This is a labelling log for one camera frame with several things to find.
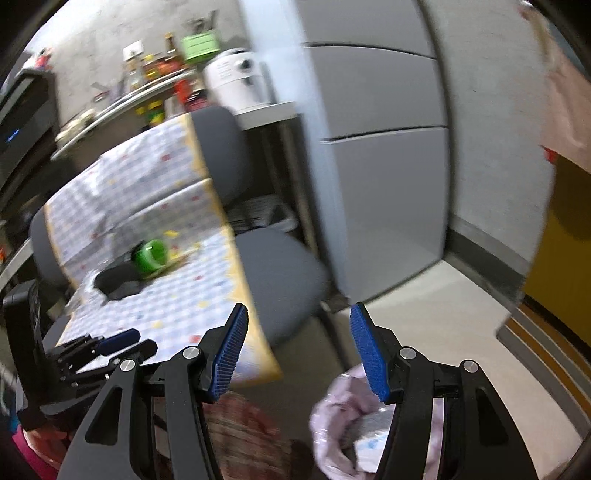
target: red object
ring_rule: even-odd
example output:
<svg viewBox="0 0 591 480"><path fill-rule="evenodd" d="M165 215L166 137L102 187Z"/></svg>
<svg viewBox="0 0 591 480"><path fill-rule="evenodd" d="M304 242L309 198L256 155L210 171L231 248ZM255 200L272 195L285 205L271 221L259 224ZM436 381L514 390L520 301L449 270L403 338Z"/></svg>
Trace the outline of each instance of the red object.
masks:
<svg viewBox="0 0 591 480"><path fill-rule="evenodd" d="M191 96L191 84L188 80L179 80L174 84L174 93L177 94L178 101L181 105L184 105Z"/></svg>
<svg viewBox="0 0 591 480"><path fill-rule="evenodd" d="M543 149L546 160L548 160L552 165L556 165L556 159L558 159L558 154L554 150L550 150L549 148L543 147Z"/></svg>
<svg viewBox="0 0 591 480"><path fill-rule="evenodd" d="M193 92L184 103L187 112L194 112L206 106L209 106L209 101L207 100L207 92L205 90Z"/></svg>
<svg viewBox="0 0 591 480"><path fill-rule="evenodd" d="M57 470L39 458L37 454L31 449L31 447L29 447L27 441L25 440L25 436L22 433L22 427L20 425L18 426L17 432L12 437L12 441L41 480L57 479Z"/></svg>

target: blue handle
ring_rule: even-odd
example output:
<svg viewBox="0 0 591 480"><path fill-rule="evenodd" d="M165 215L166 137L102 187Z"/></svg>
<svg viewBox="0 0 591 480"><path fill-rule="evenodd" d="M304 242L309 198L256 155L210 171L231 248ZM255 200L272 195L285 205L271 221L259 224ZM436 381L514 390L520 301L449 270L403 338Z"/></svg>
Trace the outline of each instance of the blue handle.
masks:
<svg viewBox="0 0 591 480"><path fill-rule="evenodd" d="M95 347L95 352L98 355L108 356L112 353L123 350L134 343L139 342L139 331L135 328L130 328L124 332L113 335L112 337L101 340Z"/></svg>

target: plastic bag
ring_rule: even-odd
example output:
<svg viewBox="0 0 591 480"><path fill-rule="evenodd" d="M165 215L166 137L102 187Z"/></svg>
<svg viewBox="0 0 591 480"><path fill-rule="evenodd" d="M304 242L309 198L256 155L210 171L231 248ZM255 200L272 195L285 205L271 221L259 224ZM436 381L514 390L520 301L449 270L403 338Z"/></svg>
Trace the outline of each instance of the plastic bag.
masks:
<svg viewBox="0 0 591 480"><path fill-rule="evenodd" d="M395 406L385 407L371 391L363 365L357 365L339 375L330 385L326 396L315 405L310 416L314 459L320 470L330 480L371 480L374 474L364 470L374 470L379 464L392 422L390 414L394 408ZM374 429L368 429L371 422L365 419L365 426L358 426L357 434L351 434L351 425L356 420L378 412L383 413L383 424L376 423ZM443 438L443 414L443 399L435 398L423 480L437 479ZM351 445L351 441L357 444L356 453L361 468L342 451L343 447Z"/></svg>

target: green box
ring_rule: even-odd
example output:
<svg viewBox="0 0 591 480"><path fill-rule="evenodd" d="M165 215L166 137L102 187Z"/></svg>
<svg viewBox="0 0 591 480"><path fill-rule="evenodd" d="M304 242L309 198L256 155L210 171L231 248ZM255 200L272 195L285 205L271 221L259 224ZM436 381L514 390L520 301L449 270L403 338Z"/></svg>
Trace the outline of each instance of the green box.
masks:
<svg viewBox="0 0 591 480"><path fill-rule="evenodd" d="M185 60L188 63L199 63L213 58L220 52L215 30L184 37L183 50L185 52Z"/></svg>

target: concrete wall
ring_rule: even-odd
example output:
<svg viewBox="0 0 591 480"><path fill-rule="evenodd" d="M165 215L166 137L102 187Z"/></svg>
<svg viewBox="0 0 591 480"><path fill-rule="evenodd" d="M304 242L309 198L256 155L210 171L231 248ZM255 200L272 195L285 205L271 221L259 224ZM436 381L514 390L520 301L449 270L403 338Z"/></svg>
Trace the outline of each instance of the concrete wall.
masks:
<svg viewBox="0 0 591 480"><path fill-rule="evenodd" d="M517 2L424 3L443 50L456 127L451 227L526 273L553 178L538 146L546 92L537 43Z"/></svg>
<svg viewBox="0 0 591 480"><path fill-rule="evenodd" d="M218 9L223 48L248 46L236 0L69 0L33 37L27 51L54 48L61 123L91 106L99 82L112 85L124 68L122 49L137 40L146 53L164 53L164 35L178 41L186 21Z"/></svg>

